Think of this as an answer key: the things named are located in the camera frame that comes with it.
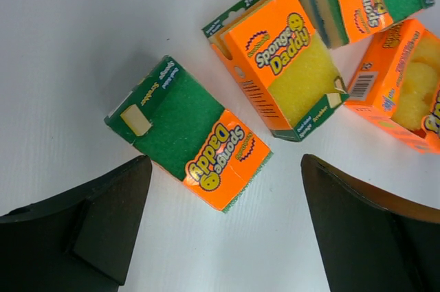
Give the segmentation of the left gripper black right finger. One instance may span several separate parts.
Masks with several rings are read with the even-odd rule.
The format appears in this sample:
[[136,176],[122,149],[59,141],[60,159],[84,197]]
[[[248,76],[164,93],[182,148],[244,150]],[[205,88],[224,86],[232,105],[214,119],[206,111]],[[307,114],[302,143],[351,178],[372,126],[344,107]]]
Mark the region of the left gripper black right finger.
[[302,181],[331,291],[438,291],[439,210],[328,164],[301,160]]

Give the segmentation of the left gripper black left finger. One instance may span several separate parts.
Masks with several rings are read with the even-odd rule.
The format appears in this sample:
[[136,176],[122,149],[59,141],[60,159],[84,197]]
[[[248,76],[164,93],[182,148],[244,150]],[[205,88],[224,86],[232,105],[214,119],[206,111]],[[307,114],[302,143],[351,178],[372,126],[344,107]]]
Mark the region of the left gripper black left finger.
[[127,281],[152,175],[140,155],[1,216],[2,291],[117,291]]

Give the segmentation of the orange Scrub Daddy box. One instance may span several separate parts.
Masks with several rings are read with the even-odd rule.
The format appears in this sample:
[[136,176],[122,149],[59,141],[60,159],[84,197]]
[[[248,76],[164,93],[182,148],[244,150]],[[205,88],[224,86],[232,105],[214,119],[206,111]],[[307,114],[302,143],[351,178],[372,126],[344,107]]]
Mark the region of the orange Scrub Daddy box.
[[345,105],[421,153],[439,153],[439,37],[417,19],[380,32]]

